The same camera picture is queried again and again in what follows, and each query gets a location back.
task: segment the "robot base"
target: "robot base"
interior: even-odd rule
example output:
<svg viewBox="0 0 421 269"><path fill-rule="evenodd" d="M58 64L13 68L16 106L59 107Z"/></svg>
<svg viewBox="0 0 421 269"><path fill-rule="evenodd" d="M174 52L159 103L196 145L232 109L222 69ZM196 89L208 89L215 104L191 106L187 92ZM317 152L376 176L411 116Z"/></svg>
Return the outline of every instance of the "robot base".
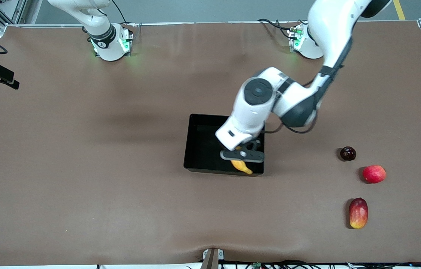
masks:
<svg viewBox="0 0 421 269"><path fill-rule="evenodd" d="M117 61L123 56L130 56L130 50L132 48L132 32L120 24L112 25L116 29L116 38L109 44L108 48L100 48L91 42L94 46L96 56L106 61Z"/></svg>
<svg viewBox="0 0 421 269"><path fill-rule="evenodd" d="M299 24L292 27L291 31L287 31L290 37L297 40L289 39L290 52L298 52L303 57L309 59L318 59L323 57L323 51L315 44L315 41L308 34L308 25Z"/></svg>

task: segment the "black plastic bin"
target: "black plastic bin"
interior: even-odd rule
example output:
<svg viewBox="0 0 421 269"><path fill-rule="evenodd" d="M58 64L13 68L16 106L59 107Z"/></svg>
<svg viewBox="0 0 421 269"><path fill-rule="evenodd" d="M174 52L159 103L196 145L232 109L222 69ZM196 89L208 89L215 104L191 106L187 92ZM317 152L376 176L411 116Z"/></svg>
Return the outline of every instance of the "black plastic bin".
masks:
<svg viewBox="0 0 421 269"><path fill-rule="evenodd" d="M228 116L191 114L187 133L187 144L183 166L191 172L248 176L237 170L229 160L220 157L224 148L215 136L215 132L227 121ZM265 152L265 135L259 135L258 151ZM247 162L253 171L251 176L263 174L263 163Z"/></svg>

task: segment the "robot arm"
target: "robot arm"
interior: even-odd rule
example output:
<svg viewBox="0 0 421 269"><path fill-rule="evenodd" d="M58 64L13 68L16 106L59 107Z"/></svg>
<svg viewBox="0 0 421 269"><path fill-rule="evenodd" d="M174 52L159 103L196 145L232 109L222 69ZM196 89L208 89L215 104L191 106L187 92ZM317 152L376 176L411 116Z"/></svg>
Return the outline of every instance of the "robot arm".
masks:
<svg viewBox="0 0 421 269"><path fill-rule="evenodd" d="M48 0L67 12L83 26L91 37L94 50L102 59L115 61L130 53L132 36L128 29L111 24L98 9L108 7L111 0Z"/></svg>
<svg viewBox="0 0 421 269"><path fill-rule="evenodd" d="M267 68L245 81L231 116L216 136L233 151L258 136L270 112L287 128L311 123L323 95L352 47L352 31L360 16L371 17L391 0L316 0L308 14L308 36L323 52L324 63L309 88L277 68Z"/></svg>

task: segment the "brown table surface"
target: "brown table surface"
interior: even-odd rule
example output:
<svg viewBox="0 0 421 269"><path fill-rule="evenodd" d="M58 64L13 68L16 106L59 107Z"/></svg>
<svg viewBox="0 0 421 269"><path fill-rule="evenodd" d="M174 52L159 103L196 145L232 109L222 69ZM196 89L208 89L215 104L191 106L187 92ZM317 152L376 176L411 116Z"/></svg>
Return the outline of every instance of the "brown table surface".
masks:
<svg viewBox="0 0 421 269"><path fill-rule="evenodd" d="M183 168L189 114L230 114L268 66L305 83L321 60L260 24L142 27L133 55L93 56L79 28L9 27L0 63L0 265L227 260L421 262L421 30L362 22L316 128L266 138L265 173ZM278 119L269 119L268 129ZM357 159L342 162L351 145ZM367 185L361 167L388 178ZM365 228L347 225L363 197Z"/></svg>

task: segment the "yellow floor line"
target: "yellow floor line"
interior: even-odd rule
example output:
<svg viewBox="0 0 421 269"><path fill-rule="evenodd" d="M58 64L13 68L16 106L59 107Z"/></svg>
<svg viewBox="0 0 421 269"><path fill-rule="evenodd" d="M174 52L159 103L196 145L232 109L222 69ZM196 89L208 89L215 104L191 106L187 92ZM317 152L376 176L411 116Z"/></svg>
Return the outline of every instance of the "yellow floor line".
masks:
<svg viewBox="0 0 421 269"><path fill-rule="evenodd" d="M401 8L400 0L393 0L393 4L396 9L396 13L398 14L398 19L400 19L400 21L406 20L403 9Z"/></svg>

